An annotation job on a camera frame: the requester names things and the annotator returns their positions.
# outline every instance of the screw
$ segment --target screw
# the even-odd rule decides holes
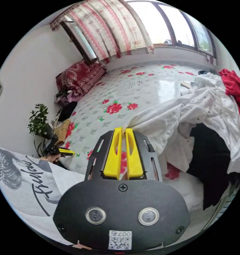
[[[126,191],[127,189],[128,189],[128,187],[127,187],[126,184],[120,184],[120,185],[119,185],[119,190],[120,190],[120,191],[124,192],[124,191]]]
[[[63,224],[59,224],[58,229],[59,229],[59,231],[66,232],[66,228]]]
[[[155,213],[153,211],[146,211],[143,215],[142,215],[142,220],[146,223],[151,223],[152,221],[155,220]]]
[[[181,233],[183,233],[184,231],[184,227],[179,227],[177,230],[176,230],[176,234],[179,235]]]
[[[103,218],[103,215],[99,210],[95,209],[89,212],[89,218],[94,222],[99,222]]]

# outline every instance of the red striped curtain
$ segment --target red striped curtain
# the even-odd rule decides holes
[[[136,12],[124,0],[87,0],[64,15],[82,31],[100,61],[109,63],[133,50],[154,54],[152,41]],[[61,17],[51,27],[57,28]]]

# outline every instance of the hand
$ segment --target hand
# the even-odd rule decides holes
[[[40,158],[41,160],[47,160],[49,161],[50,163],[53,163],[53,162],[58,162],[59,159],[60,159],[61,155],[58,154],[58,155],[48,155],[47,157],[42,157]]]

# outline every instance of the white t-shirt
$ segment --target white t-shirt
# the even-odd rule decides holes
[[[31,228],[66,245],[52,216],[61,196],[84,175],[44,160],[0,148],[0,189],[15,213]]]

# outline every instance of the plant pot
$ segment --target plant pot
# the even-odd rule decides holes
[[[46,138],[46,139],[50,140],[52,138],[53,134],[54,134],[54,130],[47,123],[47,126],[46,126],[46,135],[45,134],[41,134],[41,136],[43,138]]]

